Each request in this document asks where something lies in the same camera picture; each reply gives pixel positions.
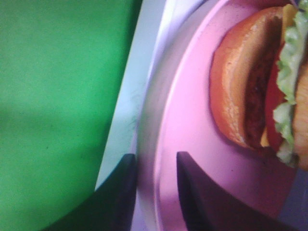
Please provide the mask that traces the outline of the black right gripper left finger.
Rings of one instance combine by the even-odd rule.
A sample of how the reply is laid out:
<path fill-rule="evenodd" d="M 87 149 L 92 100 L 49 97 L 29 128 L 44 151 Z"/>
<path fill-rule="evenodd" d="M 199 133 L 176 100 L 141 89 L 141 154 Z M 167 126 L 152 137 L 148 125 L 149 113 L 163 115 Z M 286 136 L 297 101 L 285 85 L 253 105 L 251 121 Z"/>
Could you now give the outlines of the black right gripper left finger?
<path fill-rule="evenodd" d="M 129 231 L 136 201 L 136 157 L 125 154 L 104 183 L 47 231 Z"/>

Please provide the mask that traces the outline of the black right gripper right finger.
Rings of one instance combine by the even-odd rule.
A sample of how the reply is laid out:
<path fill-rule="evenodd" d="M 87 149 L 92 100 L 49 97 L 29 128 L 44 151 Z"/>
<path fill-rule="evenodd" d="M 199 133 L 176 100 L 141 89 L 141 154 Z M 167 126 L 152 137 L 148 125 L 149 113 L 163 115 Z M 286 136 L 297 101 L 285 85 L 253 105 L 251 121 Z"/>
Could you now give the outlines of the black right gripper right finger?
<path fill-rule="evenodd" d="M 308 175 L 277 162 L 234 161 L 207 174 L 188 152 L 177 153 L 180 207 L 190 231 L 305 231 Z"/>

